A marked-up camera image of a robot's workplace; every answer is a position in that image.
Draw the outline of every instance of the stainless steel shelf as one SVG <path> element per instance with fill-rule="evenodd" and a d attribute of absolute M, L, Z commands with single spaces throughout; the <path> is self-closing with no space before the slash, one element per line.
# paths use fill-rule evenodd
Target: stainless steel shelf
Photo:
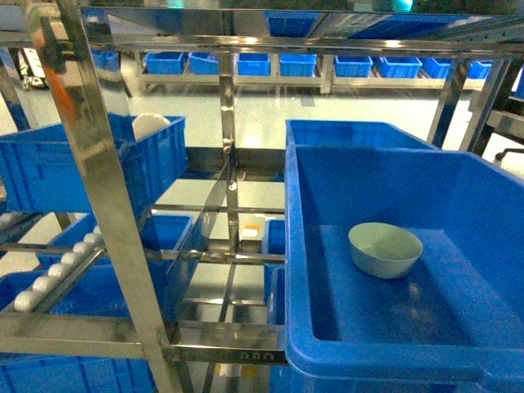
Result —
<path fill-rule="evenodd" d="M 0 351 L 145 358 L 160 393 L 175 391 L 179 387 L 186 392 L 193 391 L 187 361 L 256 365 L 286 363 L 283 327 L 224 322 L 228 307 L 262 306 L 250 299 L 230 299 L 236 266 L 261 264 L 263 260 L 282 263 L 281 255 L 259 255 L 256 254 L 257 251 L 253 251 L 253 244 L 249 245 L 251 248 L 248 250 L 247 244 L 243 247 L 239 242 L 238 216 L 252 210 L 238 205 L 237 182 L 240 178 L 282 181 L 284 151 L 237 149 L 235 85 L 308 86 L 320 88 L 321 93 L 329 93 L 332 88 L 441 89 L 429 141 L 440 146 L 445 139 L 460 93 L 465 89 L 481 89 L 481 98 L 477 102 L 463 142 L 464 150 L 481 151 L 486 139 L 494 132 L 493 128 L 499 129 L 501 133 L 505 130 L 504 132 L 516 134 L 516 127 L 520 127 L 520 118 L 516 121 L 515 116 L 522 113 L 514 111 L 512 115 L 507 115 L 505 112 L 509 111 L 508 95 L 511 85 L 522 67 L 524 49 L 518 42 L 524 37 L 524 30 L 520 29 L 524 19 L 522 15 L 516 15 L 515 11 L 491 6 L 492 2 L 462 2 L 457 13 L 469 10 L 477 15 L 507 15 L 477 21 L 466 27 L 446 28 L 440 32 L 440 36 L 420 35 L 417 39 L 410 40 L 346 38 L 349 36 L 345 35 L 348 31 L 366 28 L 383 19 L 384 15 L 377 14 L 378 12 L 399 12 L 393 7 L 395 2 L 369 0 L 359 2 L 358 5 L 338 0 L 322 4 L 294 2 L 289 6 L 290 9 L 323 12 L 306 38 L 269 37 L 264 28 L 256 30 L 251 25 L 251 22 L 260 22 L 261 10 L 287 8 L 287 4 L 283 3 L 184 0 L 176 10 L 168 9 L 171 2 L 165 0 L 87 0 L 79 3 L 82 7 L 111 7 L 113 16 L 122 19 L 127 17 L 137 25 L 134 25 L 131 32 L 116 33 L 112 31 L 116 29 L 115 24 L 110 23 L 106 14 L 95 20 L 83 20 L 80 9 L 70 0 L 20 0 L 16 2 L 20 6 L 20 9 L 16 9 L 16 14 L 25 18 L 27 26 L 22 26 L 23 29 L 18 29 L 18 26 L 13 29 L 15 31 L 0 32 L 0 42 L 3 46 L 10 47 L 33 45 L 37 51 L 46 55 L 42 56 L 46 66 L 46 79 L 100 225 L 106 249 L 97 250 L 90 261 L 64 278 L 52 293 L 51 299 L 37 305 L 35 312 L 0 313 Z M 416 11 L 423 15 L 436 13 L 435 7 L 438 5 L 432 3 L 438 2 L 424 2 Z M 13 4 L 15 2 L 10 0 L 0 2 L 0 15 L 5 7 L 13 12 Z M 136 14 L 129 18 L 131 9 Z M 200 24 L 185 23 L 178 32 L 174 32 L 169 26 L 159 25 L 158 18 L 151 18 L 151 11 L 179 11 L 182 18 L 188 18 L 185 20 L 200 21 Z M 216 24 L 202 23 L 203 20 L 216 20 L 217 17 Z M 146 34 L 140 34 L 141 28 L 149 30 Z M 193 229 L 189 237 L 199 242 L 185 242 L 177 253 L 162 251 L 159 247 L 152 247 L 155 250 L 142 248 L 138 228 L 151 207 L 147 203 L 138 204 L 129 197 L 107 119 L 108 113 L 129 115 L 124 79 L 119 71 L 97 70 L 91 57 L 86 56 L 91 49 L 219 52 L 219 75 L 191 75 L 187 71 L 182 75 L 150 75 L 143 71 L 138 76 L 140 83 L 144 85 L 219 86 L 223 146 L 188 148 L 190 169 L 184 175 L 186 178 L 212 178 L 215 185 L 203 206 L 161 207 L 200 211 L 194 227 L 197 229 Z M 239 52 L 271 53 L 271 75 L 237 76 L 234 57 Z M 317 77 L 288 78 L 278 75 L 278 54 L 287 52 L 322 55 L 318 62 Z M 424 74 L 416 79 L 384 79 L 376 73 L 368 79 L 345 79 L 334 77 L 333 74 L 332 60 L 337 54 L 409 54 L 453 57 L 455 60 L 446 80 L 429 79 Z M 465 70 L 468 59 L 495 60 L 493 70 L 485 82 L 467 80 Z M 13 78 L 4 73 L 0 84 L 2 94 L 4 97 L 12 97 L 15 102 L 21 102 L 13 96 L 19 91 L 10 85 L 10 80 L 12 83 Z M 145 190 L 145 184 L 138 186 Z M 281 210 L 269 211 L 271 214 L 282 213 Z M 218 214 L 228 215 L 229 239 L 224 244 L 221 243 L 220 247 L 217 242 L 209 239 Z M 198 248 L 193 249 L 193 244 L 198 244 Z M 50 251 L 51 247 L 7 242 L 0 245 L 0 251 L 9 250 Z M 111 257 L 131 319 L 47 314 L 50 305 L 64 296 L 75 284 L 76 278 L 104 252 Z M 195 304 L 220 305 L 219 321 L 178 321 L 176 324 L 165 321 L 156 301 L 147 268 L 147 257 L 176 258 L 177 264 L 193 261 L 227 264 L 228 282 L 221 299 L 186 299 L 186 302 Z M 141 285 L 136 285 L 137 280 L 140 280 Z M 208 367 L 208 370 L 211 373 L 208 373 L 205 389 L 209 389 L 213 377 L 213 367 Z"/>

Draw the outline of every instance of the blue tray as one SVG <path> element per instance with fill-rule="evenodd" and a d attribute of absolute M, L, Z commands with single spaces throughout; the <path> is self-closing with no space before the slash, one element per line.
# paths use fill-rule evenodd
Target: blue tray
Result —
<path fill-rule="evenodd" d="M 133 129 L 127 122 L 128 127 L 122 129 L 128 134 L 117 141 L 129 193 L 144 205 L 155 202 L 188 166 L 183 135 L 185 118 L 167 117 L 171 121 L 169 126 L 136 144 L 126 142 L 134 140 Z M 123 124 L 124 118 L 113 115 L 110 122 Z M 0 137 L 0 175 L 10 211 L 91 211 L 61 124 Z M 136 183 L 143 176 L 148 195 Z"/>
<path fill-rule="evenodd" d="M 43 271 L 0 279 L 0 307 L 29 287 Z M 51 314 L 129 318 L 112 266 L 91 268 Z M 2 393 L 152 393 L 145 360 L 0 354 Z"/>
<path fill-rule="evenodd" d="M 286 171 L 293 391 L 524 391 L 522 180 L 469 153 L 357 147 L 288 145 Z M 371 221 L 422 241 L 407 277 L 351 262 Z"/>
<path fill-rule="evenodd" d="M 490 73 L 493 61 L 474 61 L 469 69 L 468 78 L 486 79 Z"/>
<path fill-rule="evenodd" d="M 265 222 L 264 236 L 262 237 L 262 245 L 260 252 L 262 254 L 279 254 L 284 255 L 286 251 L 286 243 L 284 241 L 284 220 L 283 219 L 269 219 Z M 273 271 L 282 264 L 264 264 L 264 303 L 268 303 L 269 290 L 271 288 L 271 277 Z"/>
<path fill-rule="evenodd" d="M 378 121 L 287 120 L 286 144 L 403 147 L 436 149 L 436 147 Z"/>
<path fill-rule="evenodd" d="M 182 74 L 186 60 L 185 52 L 148 53 L 144 57 L 149 74 Z"/>
<path fill-rule="evenodd" d="M 417 78 L 422 63 L 417 57 L 375 57 L 384 78 Z"/>
<path fill-rule="evenodd" d="M 154 215 L 152 219 L 160 248 L 162 250 L 177 250 L 191 229 L 193 217 L 190 215 Z M 94 215 L 86 215 L 53 238 L 49 245 L 72 247 L 75 243 L 81 242 L 86 233 L 92 232 L 96 225 L 97 221 Z M 152 234 L 144 231 L 142 234 L 143 241 L 149 242 L 151 238 L 154 238 Z M 61 259 L 61 255 L 42 252 L 39 252 L 36 256 L 44 269 L 49 269 L 52 264 L 60 262 Z M 97 264 L 111 264 L 111 260 L 109 256 L 104 256 Z"/>
<path fill-rule="evenodd" d="M 238 74 L 268 76 L 271 74 L 269 55 L 264 53 L 241 53 L 238 55 Z"/>
<path fill-rule="evenodd" d="M 465 20 L 468 16 L 450 15 L 390 15 L 374 25 L 353 34 L 351 38 L 360 39 L 401 39 L 431 31 L 445 29 L 457 20 Z"/>
<path fill-rule="evenodd" d="M 338 77 L 367 78 L 372 66 L 369 56 L 335 56 L 335 74 Z"/>
<path fill-rule="evenodd" d="M 280 55 L 281 76 L 314 76 L 317 55 Z"/>
<path fill-rule="evenodd" d="M 433 79 L 445 79 L 451 67 L 451 59 L 434 59 L 432 57 L 422 57 L 422 68 Z"/>
<path fill-rule="evenodd" d="M 118 71 L 118 55 L 114 51 L 91 51 L 95 67 L 102 70 Z"/>
<path fill-rule="evenodd" d="M 192 52 L 189 54 L 189 70 L 195 75 L 218 75 L 219 58 L 216 53 Z"/>
<path fill-rule="evenodd" d="M 266 11 L 265 25 L 273 37 L 305 37 L 320 12 Z"/>

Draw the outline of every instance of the vertical metal post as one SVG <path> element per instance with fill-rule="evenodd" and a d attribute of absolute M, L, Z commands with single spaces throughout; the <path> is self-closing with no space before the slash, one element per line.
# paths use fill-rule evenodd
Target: vertical metal post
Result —
<path fill-rule="evenodd" d="M 169 344 L 75 0 L 19 0 L 144 355 L 160 393 L 179 388 Z"/>
<path fill-rule="evenodd" d="M 31 106 L 24 100 L 20 76 L 9 51 L 0 47 L 0 93 L 18 131 L 38 127 Z"/>
<path fill-rule="evenodd" d="M 229 160 L 229 181 L 226 200 L 228 208 L 238 208 L 237 148 L 235 135 L 235 86 L 233 83 L 233 57 L 231 52 L 219 54 L 220 110 L 224 159 Z M 228 212 L 229 249 L 238 252 L 240 244 L 238 213 Z"/>
<path fill-rule="evenodd" d="M 331 92 L 333 77 L 335 76 L 335 66 L 333 65 L 334 60 L 335 57 L 333 55 L 322 56 L 322 71 L 320 73 L 322 85 L 320 86 L 320 94 L 329 94 Z"/>
<path fill-rule="evenodd" d="M 76 221 L 75 215 L 72 213 L 55 213 L 55 216 L 62 231 Z"/>
<path fill-rule="evenodd" d="M 271 53 L 271 76 L 280 75 L 280 55 L 278 53 Z"/>
<path fill-rule="evenodd" d="M 464 83 L 468 78 L 470 61 L 453 59 L 448 76 L 444 83 L 438 107 L 436 108 L 433 124 L 431 125 L 427 141 L 437 147 L 444 145 L 449 125 L 453 119 L 455 109 L 459 103 Z"/>
<path fill-rule="evenodd" d="M 474 151 L 479 156 L 484 154 L 493 129 L 487 120 L 491 111 L 503 109 L 506 105 L 511 88 L 522 68 L 522 59 L 494 61 L 484 88 L 475 103 L 475 110 L 469 122 L 468 129 L 460 145 L 462 151 Z"/>

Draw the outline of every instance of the shelf unit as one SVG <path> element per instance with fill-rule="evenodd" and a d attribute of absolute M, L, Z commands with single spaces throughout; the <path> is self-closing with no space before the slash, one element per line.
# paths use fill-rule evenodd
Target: shelf unit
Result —
<path fill-rule="evenodd" d="M 218 86 L 218 75 L 194 75 L 189 72 L 188 63 L 181 75 L 158 75 L 148 74 L 142 63 L 140 52 L 135 53 L 140 74 L 138 76 L 142 90 L 147 92 L 155 85 L 177 84 L 177 85 L 207 85 Z M 279 73 L 278 54 L 271 55 L 270 76 L 241 76 L 235 74 L 236 86 L 276 86 L 276 87 L 298 87 L 318 88 L 321 94 L 329 94 L 337 88 L 420 88 L 428 90 L 440 90 L 444 87 L 444 79 L 433 79 L 424 70 L 420 70 L 418 77 L 406 78 L 383 78 L 378 70 L 373 67 L 369 78 L 340 78 L 334 75 L 333 56 L 325 55 L 318 59 L 317 70 L 314 77 L 289 77 L 281 76 Z M 484 79 L 467 79 L 463 86 L 464 90 L 482 90 Z"/>
<path fill-rule="evenodd" d="M 29 26 L 26 30 L 5 31 L 0 33 L 0 41 L 4 47 L 35 46 L 38 51 L 44 51 L 48 56 L 46 62 L 46 78 L 55 99 L 56 107 L 65 127 L 71 149 L 74 153 L 84 186 L 92 203 L 93 212 L 97 217 L 102 236 L 106 244 L 105 250 L 95 250 L 92 258 L 74 270 L 66 277 L 56 290 L 44 298 L 33 313 L 19 314 L 11 311 L 0 313 L 0 351 L 17 353 L 57 354 L 125 357 L 146 359 L 155 378 L 158 391 L 168 393 L 182 387 L 183 391 L 193 391 L 192 381 L 188 372 L 187 362 L 197 361 L 209 363 L 205 389 L 210 389 L 214 363 L 222 364 L 286 364 L 285 342 L 283 329 L 279 326 L 253 325 L 240 323 L 225 323 L 225 315 L 231 301 L 231 286 L 235 268 L 239 264 L 263 264 L 266 260 L 283 263 L 281 255 L 261 255 L 249 243 L 239 241 L 238 215 L 246 212 L 271 212 L 283 214 L 283 210 L 243 208 L 238 205 L 239 173 L 246 172 L 251 180 L 268 181 L 282 180 L 275 174 L 283 170 L 283 151 L 252 149 L 236 149 L 234 121 L 235 84 L 258 84 L 258 79 L 235 76 L 234 55 L 239 52 L 271 53 L 273 59 L 279 53 L 318 53 L 324 55 L 324 60 L 338 54 L 371 56 L 446 56 L 454 58 L 449 76 L 445 81 L 432 84 L 430 88 L 442 88 L 440 102 L 431 127 L 429 142 L 441 147 L 447 134 L 451 117 L 459 100 L 460 93 L 465 88 L 480 88 L 472 86 L 467 81 L 469 59 L 494 60 L 490 76 L 483 84 L 482 93 L 477 100 L 472 120 L 463 140 L 462 149 L 478 154 L 486 148 L 492 133 L 501 133 L 522 142 L 523 136 L 517 131 L 522 126 L 524 115 L 522 100 L 509 99 L 511 86 L 519 70 L 522 68 L 522 26 L 524 19 L 518 16 L 493 17 L 487 22 L 481 20 L 471 23 L 464 31 L 458 26 L 443 32 L 438 40 L 430 37 L 419 37 L 412 40 L 356 40 L 340 38 L 340 14 L 334 11 L 351 14 L 353 3 L 325 2 L 320 9 L 312 10 L 314 5 L 307 2 L 295 2 L 293 10 L 321 11 L 312 32 L 306 38 L 274 38 L 264 35 L 236 36 L 234 32 L 242 31 L 236 18 L 238 12 L 251 12 L 260 16 L 262 11 L 255 2 L 236 6 L 229 2 L 183 2 L 183 7 L 177 11 L 182 18 L 185 16 L 206 17 L 220 16 L 221 33 L 216 33 L 216 26 L 202 23 L 191 26 L 188 32 L 166 34 L 154 24 L 155 18 L 146 18 L 146 11 L 154 9 L 157 12 L 172 12 L 169 2 L 125 2 L 120 0 L 92 0 L 76 4 L 73 0 L 54 0 L 38 2 L 36 0 L 20 0 L 0 3 L 0 15 L 7 18 L 8 12 L 22 15 Z M 373 14 L 373 4 L 360 2 L 361 11 L 369 12 L 369 18 L 364 18 L 369 24 L 376 23 L 381 18 Z M 476 1 L 465 9 L 475 10 Z M 82 19 L 81 7 L 111 7 L 114 12 L 118 7 L 134 8 L 138 19 L 149 29 L 157 28 L 162 34 L 111 34 L 108 19 L 102 17 L 92 21 Z M 282 6 L 275 3 L 272 7 L 281 10 Z M 398 11 L 381 9 L 376 11 Z M 489 14 L 489 10 L 476 11 Z M 347 29 L 355 29 L 347 17 Z M 506 43 L 503 33 L 504 26 L 511 30 L 511 43 Z M 130 199 L 126 189 L 119 159 L 116 153 L 111 127 L 107 113 L 129 115 L 129 108 L 124 92 L 124 81 L 119 71 L 97 71 L 92 58 L 86 56 L 89 49 L 119 50 L 129 52 L 153 51 L 212 51 L 219 53 L 219 75 L 208 78 L 193 79 L 195 75 L 181 75 L 175 79 L 149 79 L 151 75 L 140 76 L 143 84 L 183 83 L 183 84 L 218 84 L 220 91 L 220 108 L 222 116 L 222 149 L 197 148 L 189 149 L 190 169 L 187 176 L 191 178 L 213 178 L 215 185 L 210 191 L 203 206 L 136 206 L 136 201 Z M 10 71 L 6 57 L 3 57 L 2 73 L 0 74 L 0 89 L 4 99 L 9 104 L 13 119 L 18 129 L 27 129 L 31 124 L 29 112 L 23 106 L 23 93 L 17 86 L 16 77 Z M 288 78 L 278 79 L 274 73 L 268 84 L 295 85 Z M 325 61 L 319 75 L 332 75 Z M 346 83 L 354 86 L 354 79 L 330 79 L 327 77 L 312 78 L 313 87 L 320 87 L 323 93 L 331 87 L 344 87 Z M 408 86 L 405 79 L 388 79 L 387 82 L 374 77 L 366 82 L 366 87 L 398 88 L 422 87 L 429 84 L 428 79 L 413 79 L 413 86 Z M 227 207 L 222 207 L 224 199 Z M 142 248 L 137 221 L 147 216 L 151 209 L 163 210 L 195 210 L 199 212 L 193 231 L 203 241 L 203 246 L 193 250 L 188 244 L 182 245 L 179 252 L 156 253 L 161 259 L 176 258 L 177 263 L 198 260 L 199 263 L 226 264 L 229 274 L 224 298 L 221 300 L 219 320 L 214 323 L 178 321 L 167 323 L 163 320 L 152 280 L 147 269 L 146 257 L 149 251 Z M 135 211 L 143 214 L 135 217 Z M 229 239 L 226 248 L 217 246 L 217 242 L 209 240 L 211 229 L 218 214 L 228 215 Z M 66 217 L 61 217 L 67 225 Z M 19 243 L 3 243 L 0 251 L 51 251 L 47 245 L 26 245 Z M 55 249 L 55 252 L 66 252 L 65 249 Z M 47 312 L 71 288 L 75 282 L 94 263 L 96 256 L 107 252 L 111 257 L 115 272 L 119 279 L 122 292 L 129 307 L 131 318 L 90 318 L 65 317 L 51 315 Z"/>

